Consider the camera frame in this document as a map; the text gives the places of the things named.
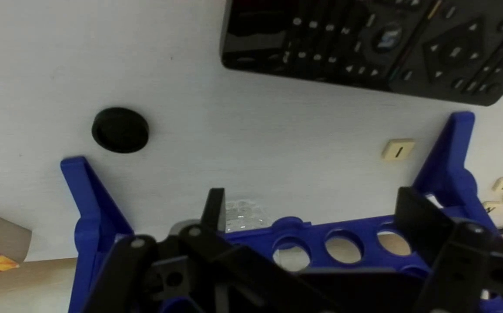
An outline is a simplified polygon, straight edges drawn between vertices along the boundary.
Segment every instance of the black device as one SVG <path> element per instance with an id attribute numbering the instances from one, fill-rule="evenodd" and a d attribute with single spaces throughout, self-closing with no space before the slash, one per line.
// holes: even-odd
<path id="1" fill-rule="evenodd" d="M 225 191 L 211 190 L 202 219 L 178 224 L 164 242 L 122 238 L 84 311 L 472 313 L 482 290 L 503 296 L 500 235 L 449 217 L 413 188 L 399 190 L 395 226 L 430 264 L 428 278 L 388 268 L 289 273 L 221 236 Z"/>
<path id="2" fill-rule="evenodd" d="M 226 68 L 493 104 L 503 0 L 230 0 Z"/>

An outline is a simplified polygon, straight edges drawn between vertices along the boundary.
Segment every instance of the black round knob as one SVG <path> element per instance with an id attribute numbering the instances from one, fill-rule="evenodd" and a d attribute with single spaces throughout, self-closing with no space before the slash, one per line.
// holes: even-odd
<path id="1" fill-rule="evenodd" d="M 110 151 L 134 153 L 148 143 L 148 123 L 132 110 L 108 108 L 96 115 L 92 137 Z"/>

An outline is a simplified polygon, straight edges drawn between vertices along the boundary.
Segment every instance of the blue plastic bracket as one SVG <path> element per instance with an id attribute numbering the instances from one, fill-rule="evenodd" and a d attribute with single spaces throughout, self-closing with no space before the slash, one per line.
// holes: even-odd
<path id="1" fill-rule="evenodd" d="M 449 216 L 474 219 L 484 228 L 498 231 L 477 196 L 475 177 L 465 169 L 474 125 L 472 111 L 458 111 L 449 116 L 413 188 L 425 195 L 435 195 Z"/>
<path id="2" fill-rule="evenodd" d="M 61 170 L 80 212 L 75 228 L 79 261 L 70 303 L 70 313 L 80 313 L 117 238 L 134 231 L 87 158 L 66 158 Z"/>

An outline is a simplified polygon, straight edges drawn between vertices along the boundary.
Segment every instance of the round hole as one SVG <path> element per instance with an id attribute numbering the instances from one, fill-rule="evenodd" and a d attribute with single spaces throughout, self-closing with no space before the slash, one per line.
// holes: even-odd
<path id="1" fill-rule="evenodd" d="M 310 264 L 308 252 L 293 240 L 280 242 L 272 257 L 286 271 L 301 271 Z"/>
<path id="2" fill-rule="evenodd" d="M 174 273 L 169 273 L 167 278 L 166 278 L 166 283 L 169 287 L 179 287 L 183 283 L 183 275 L 174 271 Z"/>
<path id="3" fill-rule="evenodd" d="M 404 236 L 394 233 L 394 231 L 378 231 L 378 242 L 380 245 L 388 250 L 394 256 L 409 256 L 411 254 L 411 247 L 409 243 L 404 240 Z"/>
<path id="4" fill-rule="evenodd" d="M 343 264 L 355 264 L 362 261 L 362 250 L 348 235 L 333 235 L 326 240 L 327 254 Z"/>

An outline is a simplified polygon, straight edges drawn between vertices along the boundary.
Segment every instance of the blue holder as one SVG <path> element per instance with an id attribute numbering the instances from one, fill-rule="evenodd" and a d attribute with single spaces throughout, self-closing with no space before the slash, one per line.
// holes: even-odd
<path id="1" fill-rule="evenodd" d="M 477 198 L 474 176 L 465 169 L 474 123 L 475 115 L 470 111 L 451 115 L 413 188 L 423 195 L 435 195 L 448 216 L 477 221 L 489 231 L 498 233 Z M 390 268 L 418 278 L 425 278 L 430 273 L 430 268 L 416 252 L 409 256 L 388 252 L 378 240 L 380 231 L 399 233 L 394 226 L 394 216 L 317 226 L 303 223 L 298 217 L 284 217 L 267 230 L 228 233 L 226 240 L 237 245 L 247 245 L 268 259 L 273 259 L 277 249 L 298 245 L 310 256 L 308 268 Z M 362 259 L 354 264 L 345 264 L 331 257 L 326 242 L 333 236 L 352 240 L 362 250 Z M 503 299 L 495 297 L 482 301 L 481 309 L 489 313 L 503 311 Z"/>
<path id="2" fill-rule="evenodd" d="M 79 261 L 70 303 L 70 313 L 80 313 L 117 238 L 134 231 L 87 158 L 66 158 L 61 170 L 80 212 L 75 228 Z"/>
<path id="3" fill-rule="evenodd" d="M 474 176 L 465 169 L 474 123 L 475 116 L 470 111 L 451 115 L 413 186 L 423 195 L 435 195 L 451 217 L 472 219 L 498 233 L 477 198 Z M 61 167 L 82 216 L 75 230 L 79 266 L 70 306 L 70 311 L 77 313 L 103 266 L 105 256 L 112 250 L 115 236 L 132 235 L 132 230 L 85 158 L 68 158 Z M 380 231 L 399 233 L 394 228 L 394 216 L 319 226 L 298 217 L 282 217 L 272 228 L 228 233 L 225 238 L 232 243 L 247 245 L 268 259 L 279 247 L 300 245 L 312 259 L 308 268 L 390 268 L 420 278 L 430 273 L 418 254 L 395 256 L 383 249 L 378 240 Z M 326 249 L 326 242 L 333 236 L 345 236 L 357 243 L 362 259 L 355 264 L 333 259 Z M 481 309 L 503 311 L 503 299 L 482 301 Z"/>

